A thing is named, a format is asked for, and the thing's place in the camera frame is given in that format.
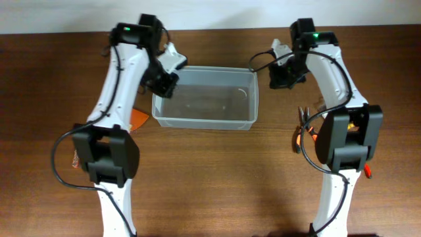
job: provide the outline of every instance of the white plastic bin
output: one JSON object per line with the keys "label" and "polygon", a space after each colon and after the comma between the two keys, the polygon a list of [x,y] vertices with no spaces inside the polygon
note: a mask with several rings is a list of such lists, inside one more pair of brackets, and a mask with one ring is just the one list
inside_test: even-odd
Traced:
{"label": "white plastic bin", "polygon": [[256,73],[246,68],[188,66],[171,99],[153,95],[152,115],[161,126],[249,130],[257,120]]}

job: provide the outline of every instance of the white background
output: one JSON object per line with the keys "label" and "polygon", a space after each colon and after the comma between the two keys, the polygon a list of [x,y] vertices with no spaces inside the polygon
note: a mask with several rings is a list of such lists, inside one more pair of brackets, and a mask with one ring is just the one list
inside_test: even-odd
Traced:
{"label": "white background", "polygon": [[1,0],[0,33],[109,31],[155,14],[169,30],[421,23],[421,0]]}

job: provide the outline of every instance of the wooden table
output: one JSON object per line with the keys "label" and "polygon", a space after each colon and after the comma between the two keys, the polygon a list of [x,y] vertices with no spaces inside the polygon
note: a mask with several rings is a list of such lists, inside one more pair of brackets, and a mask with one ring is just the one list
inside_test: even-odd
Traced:
{"label": "wooden table", "polygon": [[[360,92],[382,106],[384,123],[370,165],[353,195],[349,233],[421,232],[421,26],[329,27]],[[190,65],[246,67],[288,29],[171,32]],[[107,33],[0,36],[0,236],[101,236],[98,196],[53,177],[53,141],[83,122],[97,101],[109,60]],[[270,60],[261,57],[255,66]],[[161,128],[150,118],[134,140],[141,149],[132,189],[141,236],[264,236],[306,232],[318,209],[322,174],[291,141],[297,106],[320,98],[312,76],[293,90],[271,90],[259,72],[259,118],[248,132]],[[151,113],[151,94],[136,98]],[[313,158],[313,144],[307,138]],[[89,185],[62,143],[63,178]]]}

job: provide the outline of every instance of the pliers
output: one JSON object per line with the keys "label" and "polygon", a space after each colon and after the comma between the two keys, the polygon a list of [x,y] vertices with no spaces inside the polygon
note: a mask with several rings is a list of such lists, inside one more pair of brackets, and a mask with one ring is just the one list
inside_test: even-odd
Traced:
{"label": "pliers", "polygon": [[313,138],[314,141],[316,141],[317,139],[317,132],[314,131],[313,127],[305,127],[303,128],[304,124],[306,123],[306,121],[310,118],[310,108],[306,107],[305,108],[305,113],[303,111],[302,107],[298,107],[298,117],[300,119],[300,128],[298,129],[298,133],[297,133],[297,139],[295,141],[295,152],[297,152],[298,154],[301,153],[301,147],[300,147],[300,142],[301,142],[301,129],[305,129],[307,130],[307,132],[309,132],[309,134],[311,135],[311,137]]}

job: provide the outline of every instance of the orange triangular object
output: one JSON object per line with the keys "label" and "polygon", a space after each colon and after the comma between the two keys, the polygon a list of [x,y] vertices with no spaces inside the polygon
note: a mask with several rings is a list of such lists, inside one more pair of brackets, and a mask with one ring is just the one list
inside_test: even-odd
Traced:
{"label": "orange triangular object", "polygon": [[149,115],[142,113],[137,109],[132,109],[132,116],[130,117],[130,132],[140,128],[140,126],[142,126],[148,118]]}

